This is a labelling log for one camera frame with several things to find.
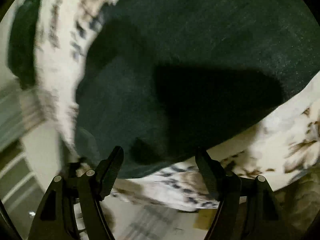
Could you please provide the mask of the dark green denim pant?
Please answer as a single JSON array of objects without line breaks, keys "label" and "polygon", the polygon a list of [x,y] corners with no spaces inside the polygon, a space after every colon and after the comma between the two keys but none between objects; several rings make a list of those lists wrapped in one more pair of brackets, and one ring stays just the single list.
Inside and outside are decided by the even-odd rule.
[{"label": "dark green denim pant", "polygon": [[265,120],[319,73],[303,0],[24,0],[8,68],[67,147],[120,178],[185,161]]}]

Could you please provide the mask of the floral cream fleece blanket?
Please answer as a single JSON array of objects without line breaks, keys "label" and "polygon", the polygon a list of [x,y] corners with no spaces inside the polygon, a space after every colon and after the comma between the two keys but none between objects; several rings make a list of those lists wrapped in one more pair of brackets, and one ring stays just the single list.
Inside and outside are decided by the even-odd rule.
[{"label": "floral cream fleece blanket", "polygon": [[303,0],[42,0],[35,72],[48,118],[112,195],[215,208],[194,157],[281,189],[319,163],[319,25]]}]

